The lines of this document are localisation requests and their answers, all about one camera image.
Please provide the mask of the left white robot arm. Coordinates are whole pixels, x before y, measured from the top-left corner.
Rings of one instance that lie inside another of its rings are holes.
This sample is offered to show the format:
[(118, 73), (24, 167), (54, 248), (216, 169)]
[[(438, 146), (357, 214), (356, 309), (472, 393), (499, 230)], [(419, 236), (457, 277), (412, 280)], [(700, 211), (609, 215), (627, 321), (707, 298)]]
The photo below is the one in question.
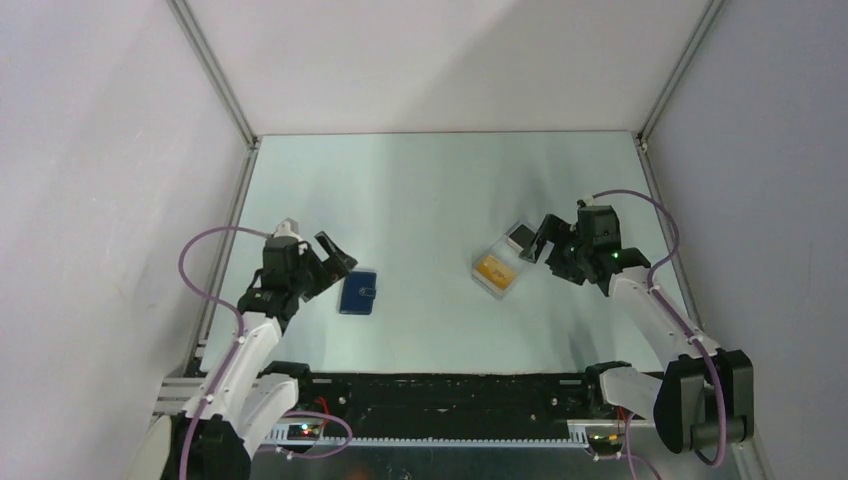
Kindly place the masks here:
[(176, 414), (159, 417), (136, 457), (131, 479), (247, 479), (262, 442), (286, 414), (304, 416), (315, 388), (284, 373), (264, 373), (271, 351), (301, 303), (322, 294), (357, 264), (323, 231), (311, 242), (286, 219), (264, 241), (262, 264), (237, 303), (209, 301), (234, 314), (229, 347)]

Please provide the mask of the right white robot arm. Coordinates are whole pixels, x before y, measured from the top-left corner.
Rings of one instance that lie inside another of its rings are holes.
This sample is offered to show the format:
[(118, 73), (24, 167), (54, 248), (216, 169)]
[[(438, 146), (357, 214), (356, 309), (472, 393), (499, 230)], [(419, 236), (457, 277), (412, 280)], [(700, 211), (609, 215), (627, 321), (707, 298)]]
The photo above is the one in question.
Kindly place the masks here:
[(625, 248), (615, 210), (578, 209), (570, 224), (549, 214), (519, 242), (520, 258), (575, 285), (590, 283), (632, 319), (663, 368), (660, 378), (631, 364), (592, 365), (581, 392), (585, 411), (606, 418), (619, 407), (654, 423), (675, 454), (726, 448), (754, 436), (754, 369), (741, 350), (728, 351), (699, 329), (654, 280), (650, 261)]

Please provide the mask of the blue card holder wallet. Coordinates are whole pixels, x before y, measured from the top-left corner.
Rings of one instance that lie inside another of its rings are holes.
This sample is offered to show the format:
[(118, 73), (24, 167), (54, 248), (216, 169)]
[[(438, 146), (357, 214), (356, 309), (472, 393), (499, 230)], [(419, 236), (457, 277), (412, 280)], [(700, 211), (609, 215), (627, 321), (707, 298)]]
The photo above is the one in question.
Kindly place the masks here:
[(341, 288), (338, 311), (343, 315), (370, 315), (376, 299), (377, 273), (353, 271)]

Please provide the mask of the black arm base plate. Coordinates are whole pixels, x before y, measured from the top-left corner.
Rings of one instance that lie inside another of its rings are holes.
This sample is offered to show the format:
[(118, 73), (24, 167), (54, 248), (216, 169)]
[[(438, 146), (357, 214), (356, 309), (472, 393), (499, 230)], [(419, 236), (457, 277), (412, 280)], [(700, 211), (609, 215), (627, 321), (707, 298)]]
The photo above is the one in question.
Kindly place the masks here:
[(580, 421), (620, 422), (579, 373), (305, 374), (300, 409), (345, 420), (354, 437), (563, 438)]

